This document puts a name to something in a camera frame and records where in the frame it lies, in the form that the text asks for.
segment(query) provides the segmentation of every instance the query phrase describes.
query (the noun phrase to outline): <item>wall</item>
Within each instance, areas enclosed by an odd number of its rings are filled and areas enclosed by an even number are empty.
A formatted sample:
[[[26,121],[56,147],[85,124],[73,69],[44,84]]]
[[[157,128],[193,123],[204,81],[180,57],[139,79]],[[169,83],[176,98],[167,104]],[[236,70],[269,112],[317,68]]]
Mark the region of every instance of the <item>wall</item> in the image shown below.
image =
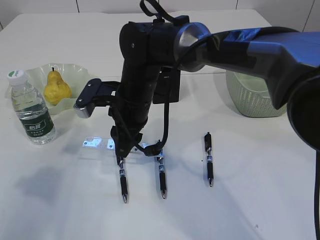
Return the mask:
[[[273,26],[284,26],[299,31],[320,31],[320,0],[160,1],[161,5],[171,12],[178,10],[255,9]],[[5,27],[19,14],[77,13],[78,9],[81,13],[141,12],[139,0],[0,0],[0,23]]]

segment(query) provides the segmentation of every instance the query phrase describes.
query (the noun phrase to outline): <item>pen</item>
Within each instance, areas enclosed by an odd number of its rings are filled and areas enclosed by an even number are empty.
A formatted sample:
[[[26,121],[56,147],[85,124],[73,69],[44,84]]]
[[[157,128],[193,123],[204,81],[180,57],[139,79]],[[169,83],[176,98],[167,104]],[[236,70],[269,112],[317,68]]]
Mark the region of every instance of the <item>pen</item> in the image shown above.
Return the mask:
[[[156,157],[159,162],[159,177],[160,177],[160,190],[163,199],[167,197],[167,184],[166,184],[166,173],[165,173],[165,165],[164,158],[162,156]]]
[[[121,194],[122,194],[123,201],[126,204],[128,202],[128,188],[127,188],[126,172],[124,169],[125,159],[122,156],[117,156],[116,161],[120,167],[119,176],[120,176]]]
[[[212,140],[211,140],[211,134],[208,132],[204,136],[204,147],[206,152],[206,170],[207,170],[207,178],[210,187],[213,185],[214,181],[214,164],[212,159]]]

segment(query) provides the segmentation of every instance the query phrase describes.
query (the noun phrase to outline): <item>yellow pear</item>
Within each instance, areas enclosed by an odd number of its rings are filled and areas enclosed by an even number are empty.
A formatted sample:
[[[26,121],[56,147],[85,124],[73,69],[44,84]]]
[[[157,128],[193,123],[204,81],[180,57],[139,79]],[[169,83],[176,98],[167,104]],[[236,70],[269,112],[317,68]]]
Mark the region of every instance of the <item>yellow pear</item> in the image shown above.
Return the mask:
[[[47,85],[44,88],[44,98],[52,105],[57,105],[62,99],[71,98],[69,85],[63,81],[60,73],[52,68],[48,74]]]

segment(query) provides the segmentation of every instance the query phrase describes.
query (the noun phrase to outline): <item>bottle label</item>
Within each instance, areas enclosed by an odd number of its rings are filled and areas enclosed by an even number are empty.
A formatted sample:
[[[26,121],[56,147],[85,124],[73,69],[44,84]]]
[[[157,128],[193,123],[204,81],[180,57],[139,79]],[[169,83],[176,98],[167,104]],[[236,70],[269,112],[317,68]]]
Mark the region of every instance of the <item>bottle label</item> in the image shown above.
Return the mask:
[[[54,123],[49,115],[48,110],[45,114],[33,119],[20,119],[26,134],[32,138],[42,137],[52,130]]]

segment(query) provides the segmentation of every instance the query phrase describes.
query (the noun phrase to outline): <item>bottle cap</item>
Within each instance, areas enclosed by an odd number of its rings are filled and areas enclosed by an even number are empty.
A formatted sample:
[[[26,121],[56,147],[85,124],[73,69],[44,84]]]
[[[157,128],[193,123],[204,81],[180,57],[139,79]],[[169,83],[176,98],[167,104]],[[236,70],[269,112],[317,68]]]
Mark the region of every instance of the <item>bottle cap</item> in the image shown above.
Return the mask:
[[[28,76],[23,70],[14,70],[8,73],[6,78],[11,86],[24,84],[28,80]]]

